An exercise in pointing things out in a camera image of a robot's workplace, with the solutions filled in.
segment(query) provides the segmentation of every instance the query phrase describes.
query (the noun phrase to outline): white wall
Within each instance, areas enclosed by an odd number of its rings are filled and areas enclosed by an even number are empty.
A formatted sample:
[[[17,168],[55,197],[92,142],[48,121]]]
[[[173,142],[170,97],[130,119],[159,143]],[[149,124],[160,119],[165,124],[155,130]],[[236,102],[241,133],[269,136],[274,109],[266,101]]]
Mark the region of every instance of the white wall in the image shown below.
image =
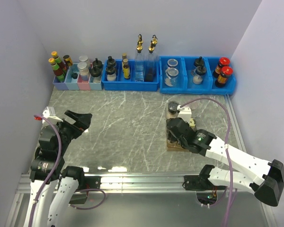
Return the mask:
[[[245,145],[253,155],[284,163],[284,0],[263,0],[231,59],[232,98]],[[284,227],[284,192],[275,215]]]
[[[231,56],[261,0],[19,0],[50,53],[134,58],[159,39],[160,55]]]
[[[0,227],[35,151],[53,89],[48,55],[15,0],[0,0]]]

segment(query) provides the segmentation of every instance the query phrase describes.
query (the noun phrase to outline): marble tabletop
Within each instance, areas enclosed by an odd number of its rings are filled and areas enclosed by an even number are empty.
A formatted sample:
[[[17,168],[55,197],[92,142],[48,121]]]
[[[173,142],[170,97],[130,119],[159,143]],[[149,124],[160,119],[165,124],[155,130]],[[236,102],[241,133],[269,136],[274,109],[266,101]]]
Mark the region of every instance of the marble tabletop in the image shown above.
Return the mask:
[[[66,110],[92,113],[87,132],[73,140],[65,155],[66,166],[81,166],[96,173],[123,167],[127,172],[194,172],[206,164],[224,164],[184,151],[167,151],[165,107],[198,96],[166,95],[159,92],[59,91],[54,88],[49,106],[70,123]],[[223,96],[210,96],[225,104]],[[223,110],[209,100],[190,105],[198,129],[206,129],[224,139],[227,119]],[[231,129],[229,144],[238,147]]]

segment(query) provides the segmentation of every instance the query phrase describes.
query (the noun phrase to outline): jar with dark contents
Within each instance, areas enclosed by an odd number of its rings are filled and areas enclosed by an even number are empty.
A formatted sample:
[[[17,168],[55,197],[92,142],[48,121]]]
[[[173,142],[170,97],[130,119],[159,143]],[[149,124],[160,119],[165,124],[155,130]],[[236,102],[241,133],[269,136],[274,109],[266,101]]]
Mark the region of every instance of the jar with dark contents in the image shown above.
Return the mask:
[[[225,58],[225,57],[220,58],[216,69],[213,71],[213,77],[218,78],[221,72],[221,69],[224,66],[229,66],[230,63],[231,61],[228,58]]]
[[[224,66],[221,70],[221,73],[219,74],[219,77],[217,78],[214,84],[220,88],[224,87],[226,85],[228,78],[231,77],[232,72],[233,70],[231,67]]]

